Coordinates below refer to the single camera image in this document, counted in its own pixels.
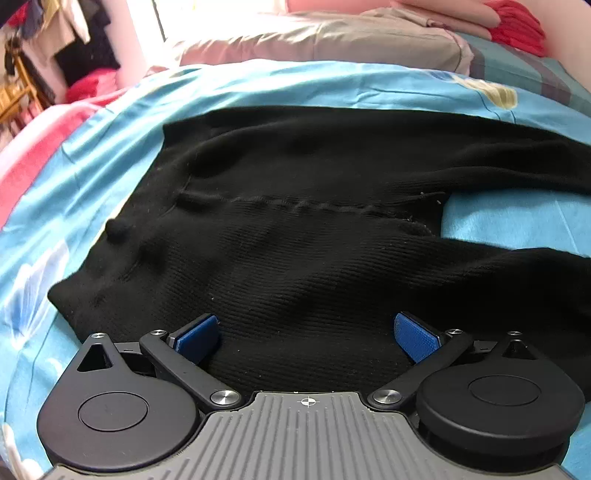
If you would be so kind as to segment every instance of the metal screw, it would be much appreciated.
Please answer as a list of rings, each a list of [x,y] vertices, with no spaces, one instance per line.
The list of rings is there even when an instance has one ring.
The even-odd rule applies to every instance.
[[[240,394],[234,390],[218,390],[212,393],[211,399],[217,405],[232,405],[240,400]]]
[[[402,400],[402,394],[399,391],[390,388],[377,390],[372,396],[376,402],[384,405],[392,405],[393,403],[398,403]]]

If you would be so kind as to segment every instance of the blue gripper pad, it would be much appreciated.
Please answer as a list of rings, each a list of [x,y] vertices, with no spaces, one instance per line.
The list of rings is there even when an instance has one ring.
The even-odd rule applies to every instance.
[[[441,347],[438,337],[402,313],[394,318],[394,338],[416,363]]]
[[[172,347],[187,360],[198,364],[211,353],[220,339],[218,319],[215,315],[199,317],[172,333]]]

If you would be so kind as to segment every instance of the white wall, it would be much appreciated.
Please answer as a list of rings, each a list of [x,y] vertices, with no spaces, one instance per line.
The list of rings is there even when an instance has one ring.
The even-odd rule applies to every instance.
[[[163,40],[150,0],[102,0],[111,18],[107,36],[121,69],[119,87],[139,82],[163,48]]]
[[[583,0],[519,0],[540,20],[548,56],[591,92],[591,7]]]

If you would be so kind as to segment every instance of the red cloth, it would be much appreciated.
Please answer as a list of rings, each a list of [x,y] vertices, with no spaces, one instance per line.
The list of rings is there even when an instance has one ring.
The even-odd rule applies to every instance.
[[[94,98],[117,90],[117,71],[97,69],[78,80],[66,92],[66,102],[72,103],[86,98]]]
[[[12,28],[18,28],[23,23],[25,23],[25,20],[27,19],[28,7],[29,2],[25,3],[21,8],[14,12],[14,15],[7,20],[7,24],[10,25]]]
[[[126,90],[72,105],[54,105],[34,118],[0,152],[0,229],[61,144],[88,118]]]
[[[489,28],[492,41],[532,53],[546,56],[544,40],[546,34],[539,20],[519,2],[513,0],[492,0],[485,3],[501,18],[498,27]]]

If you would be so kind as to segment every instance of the black sweater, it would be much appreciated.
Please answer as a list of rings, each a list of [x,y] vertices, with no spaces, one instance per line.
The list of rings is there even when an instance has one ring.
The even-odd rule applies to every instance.
[[[369,392],[409,368],[408,310],[524,331],[591,394],[591,261],[439,237],[449,194],[591,193],[591,148],[449,113],[242,108],[167,125],[161,154],[49,298],[80,339],[137,340],[204,312],[204,363],[253,390]]]

